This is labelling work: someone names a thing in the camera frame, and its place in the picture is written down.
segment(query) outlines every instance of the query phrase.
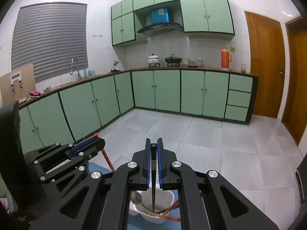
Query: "kitchen countertop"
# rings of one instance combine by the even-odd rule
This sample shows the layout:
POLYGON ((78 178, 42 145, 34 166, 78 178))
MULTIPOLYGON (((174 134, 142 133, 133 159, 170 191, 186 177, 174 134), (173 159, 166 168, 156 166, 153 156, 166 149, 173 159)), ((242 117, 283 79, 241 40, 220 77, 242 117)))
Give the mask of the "kitchen countertop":
POLYGON ((108 77, 108 76, 112 76, 115 74, 119 74, 119 73, 126 73, 126 72, 133 72, 133 71, 146 71, 146 70, 199 70, 199 71, 215 71, 215 72, 222 72, 222 73, 232 73, 232 74, 239 74, 239 75, 244 75, 244 76, 249 76, 249 77, 257 77, 257 75, 255 74, 251 74, 251 73, 241 73, 238 70, 223 70, 221 68, 207 68, 207 67, 141 67, 141 68, 131 68, 131 69, 125 69, 125 70, 121 70, 119 72, 108 72, 108 73, 104 73, 104 74, 99 74, 99 75, 95 75, 93 77, 89 77, 89 78, 84 78, 75 82, 71 82, 71 83, 67 83, 65 85, 61 85, 58 87, 54 87, 52 88, 50 91, 47 91, 45 93, 43 93, 42 95, 40 95, 38 98, 33 98, 29 101, 25 101, 22 102, 19 105, 19 109, 22 109, 44 97, 47 97, 49 95, 55 94, 57 92, 63 91, 65 89, 77 86, 77 85, 81 85, 96 79, 101 79, 104 77, 108 77))

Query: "small bottle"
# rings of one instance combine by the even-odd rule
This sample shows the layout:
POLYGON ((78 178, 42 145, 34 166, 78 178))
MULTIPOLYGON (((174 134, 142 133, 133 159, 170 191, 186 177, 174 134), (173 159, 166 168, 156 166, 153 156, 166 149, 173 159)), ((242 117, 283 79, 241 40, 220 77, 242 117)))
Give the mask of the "small bottle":
POLYGON ((241 65, 241 72, 242 72, 242 73, 245 73, 245 71, 246 71, 245 64, 242 64, 242 65, 241 65))

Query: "black pot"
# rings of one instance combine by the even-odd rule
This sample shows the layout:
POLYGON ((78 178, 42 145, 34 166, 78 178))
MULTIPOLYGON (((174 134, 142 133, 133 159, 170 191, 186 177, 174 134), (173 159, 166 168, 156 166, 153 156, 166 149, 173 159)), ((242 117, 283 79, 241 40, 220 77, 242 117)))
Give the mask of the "black pot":
POLYGON ((176 57, 174 54, 172 54, 171 57, 165 58, 166 63, 171 63, 171 64, 173 63, 179 64, 181 60, 182 60, 181 58, 176 57))

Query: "lid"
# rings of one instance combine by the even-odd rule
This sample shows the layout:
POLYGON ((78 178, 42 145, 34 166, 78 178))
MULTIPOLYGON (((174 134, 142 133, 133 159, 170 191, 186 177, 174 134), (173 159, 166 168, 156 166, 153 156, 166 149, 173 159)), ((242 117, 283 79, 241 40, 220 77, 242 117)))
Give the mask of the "lid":
POLYGON ((153 53, 150 56, 148 56, 148 59, 156 59, 156 58, 159 58, 159 56, 154 55, 153 53))

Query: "white pot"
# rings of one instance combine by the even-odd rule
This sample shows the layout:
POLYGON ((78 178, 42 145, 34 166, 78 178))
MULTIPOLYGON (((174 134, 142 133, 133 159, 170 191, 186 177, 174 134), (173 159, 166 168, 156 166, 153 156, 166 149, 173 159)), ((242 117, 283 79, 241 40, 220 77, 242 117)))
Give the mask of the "white pot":
POLYGON ((159 56, 154 55, 154 54, 148 56, 147 63, 148 64, 159 64, 159 56))

